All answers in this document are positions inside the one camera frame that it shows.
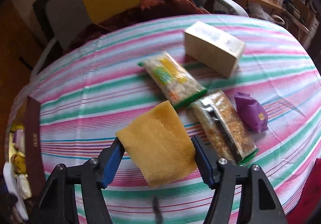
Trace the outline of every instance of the tablecloth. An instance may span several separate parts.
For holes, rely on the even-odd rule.
[[[185,55],[183,30],[198,20],[222,29],[246,48],[229,79]],[[191,15],[158,19],[131,26],[88,42],[41,72],[16,97],[9,123],[27,94],[41,103],[40,133],[44,170],[84,163],[110,146],[115,132],[139,114],[165,100],[137,62],[167,51],[210,91],[221,88],[250,93],[269,115],[266,132],[251,133],[259,153],[253,163],[268,176],[284,208],[297,203],[302,187],[320,154],[320,75],[312,60],[285,29],[252,18]],[[205,136],[192,112],[179,116],[188,134]],[[240,201],[235,188],[230,223]],[[160,198],[164,223],[202,223],[213,191],[198,171],[152,190],[125,153],[115,179],[103,195],[114,223],[154,223],[151,198]],[[76,186],[79,219],[85,223],[80,186]]]

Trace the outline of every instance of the purple package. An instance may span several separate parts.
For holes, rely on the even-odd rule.
[[[239,116],[250,128],[259,133],[268,129],[267,112],[256,99],[241,92],[234,94],[234,98]]]

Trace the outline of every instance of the yellow sponge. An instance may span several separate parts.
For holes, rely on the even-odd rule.
[[[169,101],[138,116],[116,136],[152,188],[180,180],[197,167],[193,143]]]

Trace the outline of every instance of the metal screw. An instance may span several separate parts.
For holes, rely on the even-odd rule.
[[[64,164],[59,163],[59,164],[57,164],[56,169],[57,169],[57,170],[62,170],[64,167],[65,167]]]
[[[96,164],[98,162],[98,159],[94,157],[94,158],[89,159],[89,161],[92,164]]]
[[[219,159],[219,163],[225,165],[225,164],[227,164],[227,159],[225,159],[225,158],[220,158],[220,159]]]
[[[257,164],[253,164],[252,165],[252,169],[255,170],[255,171],[259,171],[260,170],[260,166],[258,166]]]

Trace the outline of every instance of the white box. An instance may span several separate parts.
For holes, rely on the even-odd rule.
[[[230,77],[243,55],[245,43],[213,26],[198,21],[184,31],[186,54]]]

